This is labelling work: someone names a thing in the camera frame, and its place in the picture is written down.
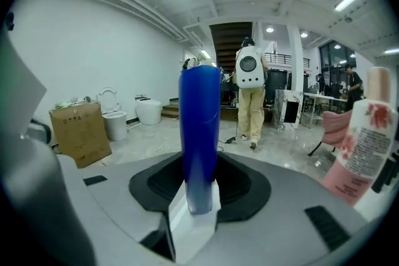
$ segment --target black vent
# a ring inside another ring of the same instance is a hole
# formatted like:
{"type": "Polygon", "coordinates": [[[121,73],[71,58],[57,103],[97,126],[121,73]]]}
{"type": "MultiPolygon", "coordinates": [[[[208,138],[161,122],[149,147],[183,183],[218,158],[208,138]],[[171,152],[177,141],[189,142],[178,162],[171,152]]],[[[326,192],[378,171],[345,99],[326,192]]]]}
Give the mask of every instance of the black vent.
{"type": "Polygon", "coordinates": [[[183,161],[180,158],[151,176],[147,183],[151,191],[172,202],[184,179],[183,161]]]}
{"type": "Polygon", "coordinates": [[[348,233],[323,206],[310,207],[305,213],[330,251],[337,249],[349,239],[348,233]]]}
{"type": "Polygon", "coordinates": [[[96,175],[96,176],[92,176],[91,178],[83,179],[83,182],[86,184],[86,186],[90,186],[93,184],[104,182],[106,180],[107,180],[107,178],[105,176],[96,175]]]}
{"type": "Polygon", "coordinates": [[[227,161],[218,161],[216,180],[222,206],[238,201],[251,190],[251,178],[227,161]]]}

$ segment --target cardboard box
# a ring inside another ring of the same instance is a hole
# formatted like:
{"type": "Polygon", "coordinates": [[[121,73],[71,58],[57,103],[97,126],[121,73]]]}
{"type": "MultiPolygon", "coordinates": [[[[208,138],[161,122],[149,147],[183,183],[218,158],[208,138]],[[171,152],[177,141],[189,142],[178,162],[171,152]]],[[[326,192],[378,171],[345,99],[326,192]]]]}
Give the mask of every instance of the cardboard box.
{"type": "Polygon", "coordinates": [[[62,154],[84,168],[110,155],[99,103],[86,103],[50,111],[55,137],[62,154]]]}

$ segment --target pink bottle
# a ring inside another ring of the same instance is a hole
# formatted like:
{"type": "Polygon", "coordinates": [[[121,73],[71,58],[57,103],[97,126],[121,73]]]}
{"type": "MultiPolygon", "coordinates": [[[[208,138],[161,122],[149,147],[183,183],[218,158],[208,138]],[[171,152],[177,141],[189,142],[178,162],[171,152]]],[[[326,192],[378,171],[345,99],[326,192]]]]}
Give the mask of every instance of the pink bottle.
{"type": "Polygon", "coordinates": [[[354,103],[347,134],[323,185],[354,206],[382,169],[396,132],[398,113],[389,105],[388,69],[368,71],[367,99],[354,103]]]}

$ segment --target gray platform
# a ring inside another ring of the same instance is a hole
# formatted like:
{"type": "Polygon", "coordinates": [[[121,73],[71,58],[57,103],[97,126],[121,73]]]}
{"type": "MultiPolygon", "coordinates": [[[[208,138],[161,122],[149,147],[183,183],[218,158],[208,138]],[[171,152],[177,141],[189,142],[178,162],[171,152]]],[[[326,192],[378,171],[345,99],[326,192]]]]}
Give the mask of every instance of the gray platform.
{"type": "MultiPolygon", "coordinates": [[[[312,178],[228,154],[269,179],[269,202],[249,221],[219,224],[216,233],[188,265],[304,265],[329,253],[304,209],[324,206],[350,234],[366,222],[350,206],[312,178]]],[[[69,158],[59,158],[72,204],[95,248],[99,265],[171,265],[137,242],[158,228],[161,214],[147,212],[132,198],[128,182],[137,172],[169,157],[77,170],[69,158]],[[82,178],[103,175],[108,180],[86,187],[82,178]]]]}

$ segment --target white round object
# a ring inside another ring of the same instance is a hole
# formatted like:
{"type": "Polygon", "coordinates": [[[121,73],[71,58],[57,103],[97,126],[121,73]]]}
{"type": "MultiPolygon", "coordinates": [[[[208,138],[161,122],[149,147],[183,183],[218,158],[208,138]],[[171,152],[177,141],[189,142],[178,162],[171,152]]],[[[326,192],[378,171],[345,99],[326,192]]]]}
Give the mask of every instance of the white round object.
{"type": "Polygon", "coordinates": [[[116,91],[113,88],[104,88],[99,93],[99,101],[101,104],[101,112],[103,114],[120,110],[117,102],[116,91]]]}
{"type": "Polygon", "coordinates": [[[143,124],[155,125],[161,122],[162,103],[156,100],[137,100],[137,117],[143,124]]]}
{"type": "Polygon", "coordinates": [[[122,141],[127,137],[126,117],[124,111],[115,111],[102,115],[108,139],[122,141]]]}

